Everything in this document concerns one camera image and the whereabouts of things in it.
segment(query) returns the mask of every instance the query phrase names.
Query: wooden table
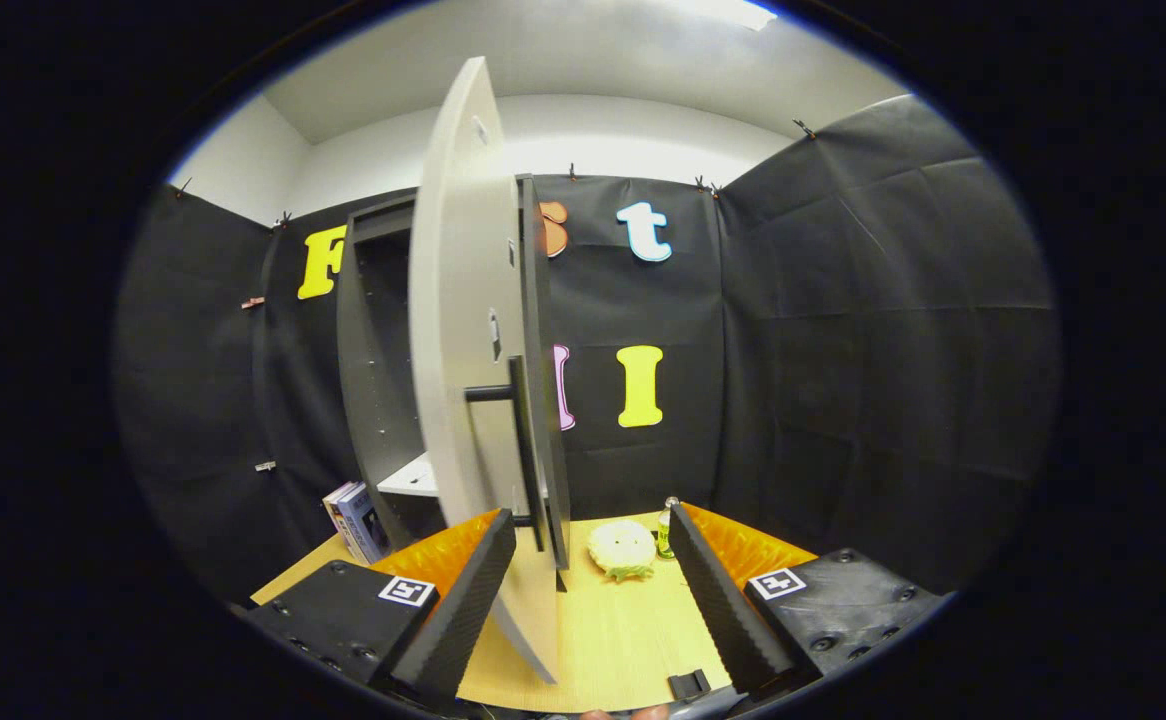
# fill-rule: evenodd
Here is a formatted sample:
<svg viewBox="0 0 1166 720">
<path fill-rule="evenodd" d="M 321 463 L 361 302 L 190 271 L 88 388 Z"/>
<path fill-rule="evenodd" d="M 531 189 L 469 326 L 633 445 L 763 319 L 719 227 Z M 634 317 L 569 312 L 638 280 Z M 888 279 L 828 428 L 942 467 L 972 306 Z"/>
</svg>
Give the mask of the wooden table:
<svg viewBox="0 0 1166 720">
<path fill-rule="evenodd" d="M 656 526 L 656 512 L 630 516 L 649 529 Z M 560 683 L 539 680 L 499 625 L 486 618 L 459 684 L 459 698 L 534 712 L 618 711 L 673 700 L 669 674 L 702 669 L 712 688 L 730 683 L 675 560 L 655 560 L 652 578 L 616 583 L 588 555 L 592 529 L 616 519 L 571 523 L 570 569 L 561 573 L 568 592 L 556 593 Z M 250 600 L 272 601 L 336 559 L 354 562 L 337 534 Z"/>
</svg>

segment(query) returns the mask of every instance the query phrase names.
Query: cauliflower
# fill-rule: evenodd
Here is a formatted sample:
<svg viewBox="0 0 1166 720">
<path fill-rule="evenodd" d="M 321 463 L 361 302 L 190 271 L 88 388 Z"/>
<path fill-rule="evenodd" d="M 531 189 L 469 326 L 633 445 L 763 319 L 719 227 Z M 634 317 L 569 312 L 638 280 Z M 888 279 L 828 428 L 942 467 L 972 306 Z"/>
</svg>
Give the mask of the cauliflower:
<svg viewBox="0 0 1166 720">
<path fill-rule="evenodd" d="M 606 578 L 613 578 L 616 582 L 632 575 L 648 578 L 655 573 L 655 538 L 637 520 L 614 520 L 592 530 L 586 551 L 605 571 Z"/>
</svg>

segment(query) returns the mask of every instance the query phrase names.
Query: orange padding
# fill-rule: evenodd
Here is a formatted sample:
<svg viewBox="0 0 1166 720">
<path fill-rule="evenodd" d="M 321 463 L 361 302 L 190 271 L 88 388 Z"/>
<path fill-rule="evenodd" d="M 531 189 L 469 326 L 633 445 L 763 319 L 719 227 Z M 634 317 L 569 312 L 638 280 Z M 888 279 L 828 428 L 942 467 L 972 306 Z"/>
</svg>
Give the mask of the orange padding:
<svg viewBox="0 0 1166 720">
<path fill-rule="evenodd" d="M 472 559 L 477 544 L 486 537 L 486 530 L 497 515 L 499 510 L 491 510 L 455 527 L 443 529 L 435 536 L 420 539 L 409 547 L 391 553 L 368 568 L 388 575 L 435 583 L 440 600 L 445 600 L 455 580 L 459 579 L 459 573 L 468 566 L 468 560 Z"/>
<path fill-rule="evenodd" d="M 819 557 L 774 536 L 767 536 L 761 530 L 730 520 L 724 515 L 703 510 L 688 502 L 680 505 L 684 508 L 689 519 L 694 520 L 694 526 L 702 533 L 708 547 L 716 553 L 716 559 L 725 566 L 725 572 L 738 585 L 739 592 L 743 592 L 743 585 L 751 578 L 809 562 Z"/>
</svg>

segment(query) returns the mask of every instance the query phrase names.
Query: bottle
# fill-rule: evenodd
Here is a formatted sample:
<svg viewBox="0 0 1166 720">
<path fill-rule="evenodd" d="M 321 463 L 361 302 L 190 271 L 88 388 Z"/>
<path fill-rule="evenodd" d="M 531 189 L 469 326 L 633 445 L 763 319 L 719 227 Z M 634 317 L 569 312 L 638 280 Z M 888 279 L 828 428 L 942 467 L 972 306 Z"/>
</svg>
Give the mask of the bottle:
<svg viewBox="0 0 1166 720">
<path fill-rule="evenodd" d="M 673 552 L 670 552 L 670 544 L 667 543 L 667 530 L 670 529 L 670 506 L 679 505 L 680 501 L 675 497 L 669 497 L 663 503 L 663 511 L 659 515 L 659 543 L 656 547 L 659 548 L 659 557 L 665 560 L 670 560 Z"/>
</svg>

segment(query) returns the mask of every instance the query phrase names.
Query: ceiling light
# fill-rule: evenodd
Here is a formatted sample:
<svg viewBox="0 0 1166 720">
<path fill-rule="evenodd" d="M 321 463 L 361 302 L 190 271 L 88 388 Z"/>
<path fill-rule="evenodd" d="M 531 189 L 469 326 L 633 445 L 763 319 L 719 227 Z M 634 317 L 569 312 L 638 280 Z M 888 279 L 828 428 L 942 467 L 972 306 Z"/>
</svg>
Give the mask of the ceiling light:
<svg viewBox="0 0 1166 720">
<path fill-rule="evenodd" d="M 662 0 L 665 4 L 674 4 L 680 9 L 690 13 L 716 18 L 740 25 L 749 29 L 761 29 L 770 23 L 770 20 L 778 18 L 774 13 L 766 11 L 760 5 L 749 4 L 747 0 Z"/>
</svg>

